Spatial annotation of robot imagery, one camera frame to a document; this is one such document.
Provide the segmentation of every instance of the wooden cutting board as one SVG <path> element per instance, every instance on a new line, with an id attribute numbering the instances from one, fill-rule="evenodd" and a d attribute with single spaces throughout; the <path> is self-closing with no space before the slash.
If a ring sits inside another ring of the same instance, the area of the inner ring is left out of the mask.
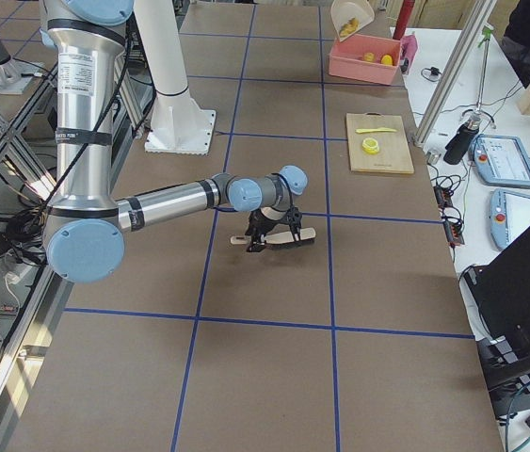
<path id="1" fill-rule="evenodd" d="M 390 127 L 396 129 L 396 132 L 368 134 L 357 134 L 356 132 L 357 129 L 375 129 L 378 127 Z M 347 113 L 346 131 L 351 170 L 398 174 L 413 174 L 415 172 L 405 135 L 405 127 L 400 116 Z M 362 149 L 362 141 L 368 137 L 377 140 L 379 153 L 371 155 Z"/>

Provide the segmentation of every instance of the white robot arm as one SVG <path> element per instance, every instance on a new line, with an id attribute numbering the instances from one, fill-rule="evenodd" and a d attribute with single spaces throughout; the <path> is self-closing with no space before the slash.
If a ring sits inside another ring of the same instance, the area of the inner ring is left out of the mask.
<path id="1" fill-rule="evenodd" d="M 203 146 L 199 134 L 212 135 L 214 112 L 200 110 L 189 96 L 170 0 L 41 0 L 43 40 L 52 40 L 58 49 L 58 178 L 41 208 L 47 214 L 43 244 L 49 264 L 70 281 L 98 281 L 120 264 L 122 232 L 227 202 L 236 211 L 251 212 L 249 251 L 261 250 L 266 234 L 278 223 L 288 224 L 299 244 L 300 213 L 293 198 L 302 194 L 307 177 L 293 166 L 258 179 L 218 174 L 119 202 L 112 199 L 109 107 L 117 91 L 115 61 L 125 50 L 125 24 L 134 9 L 158 93 L 150 143 L 203 153 L 192 147 L 194 141 L 198 137 Z M 159 42 L 154 42 L 153 28 L 158 24 L 154 14 L 165 21 L 164 31 L 157 33 Z M 142 26 L 150 29 L 144 31 Z M 157 58 L 156 68 L 151 61 L 154 50 L 167 55 L 167 61 Z M 173 73 L 166 73 L 164 63 L 175 68 Z"/>

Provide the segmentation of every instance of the white table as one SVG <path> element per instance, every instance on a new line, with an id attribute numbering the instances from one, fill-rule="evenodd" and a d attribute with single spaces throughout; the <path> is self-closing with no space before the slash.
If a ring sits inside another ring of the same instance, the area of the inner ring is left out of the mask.
<path id="1" fill-rule="evenodd" d="M 424 79 L 421 76 L 421 70 L 434 66 L 442 72 L 460 31 L 418 28 L 408 30 L 407 34 L 410 33 L 415 33 L 419 49 L 411 64 L 410 73 L 405 75 L 405 84 L 409 91 L 415 121 L 419 123 L 422 118 L 421 114 L 426 111 L 426 106 L 437 86 L 437 83 Z M 464 122 L 461 119 L 462 113 L 475 105 L 478 97 L 483 55 L 484 46 L 472 49 L 443 110 L 451 110 L 458 105 L 470 106 L 442 113 L 426 141 L 424 152 L 435 148 L 444 154 L 444 146 Z M 514 86 L 515 88 L 510 92 L 514 92 L 517 88 L 520 89 L 514 96 L 506 99 L 504 105 L 503 101 L 488 105 L 503 99 Z M 483 109 L 494 116 L 496 129 L 487 127 L 488 122 L 484 120 L 481 124 L 481 130 L 490 135 L 519 137 L 530 156 L 530 116 L 523 116 L 516 105 L 522 93 L 523 88 L 518 81 L 518 77 L 511 69 L 497 41 L 491 39 L 483 97 L 485 106 Z M 466 174 L 465 165 L 448 165 L 442 159 L 436 165 L 436 168 L 440 175 Z M 434 169 L 430 169 L 430 176 L 436 176 Z M 461 213 L 465 213 L 465 245 L 456 247 L 455 254 L 455 270 L 457 274 L 469 265 L 489 263 L 500 252 L 490 236 L 489 204 L 490 196 L 494 190 L 495 187 L 485 186 L 476 169 L 472 168 L 467 191 L 466 185 L 461 184 L 453 196 L 454 205 Z M 516 188 L 513 190 L 530 194 L 530 189 Z M 484 336 L 484 333 L 479 325 L 474 300 L 464 282 L 462 283 L 461 292 L 468 307 L 468 314 L 476 339 L 480 339 Z M 510 449 L 518 446 L 530 435 L 530 429 L 523 422 L 528 414 L 528 412 L 523 412 L 511 422 L 509 428 Z M 530 452 L 530 444 L 525 450 Z"/>

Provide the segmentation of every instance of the brown tabletop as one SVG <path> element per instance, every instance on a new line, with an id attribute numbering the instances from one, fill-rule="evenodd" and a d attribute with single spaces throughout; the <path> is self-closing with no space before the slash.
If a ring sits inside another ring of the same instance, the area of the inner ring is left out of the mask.
<path id="1" fill-rule="evenodd" d="M 411 176 L 349 170 L 346 113 L 414 127 L 402 79 L 328 76 L 332 32 L 324 8 L 190 8 L 219 134 L 206 156 L 136 143 L 115 195 L 291 163 L 315 243 L 245 253 L 247 216 L 213 211 L 129 234 L 112 277 L 74 288 L 9 452 L 502 449 L 421 150 Z"/>

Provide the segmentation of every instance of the yellow lemon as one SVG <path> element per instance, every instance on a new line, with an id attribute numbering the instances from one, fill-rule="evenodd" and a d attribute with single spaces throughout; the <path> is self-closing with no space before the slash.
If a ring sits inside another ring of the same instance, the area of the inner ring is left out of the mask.
<path id="1" fill-rule="evenodd" d="M 381 64 L 385 64 L 386 66 L 393 66 L 393 58 L 390 55 L 384 55 L 381 58 Z"/>

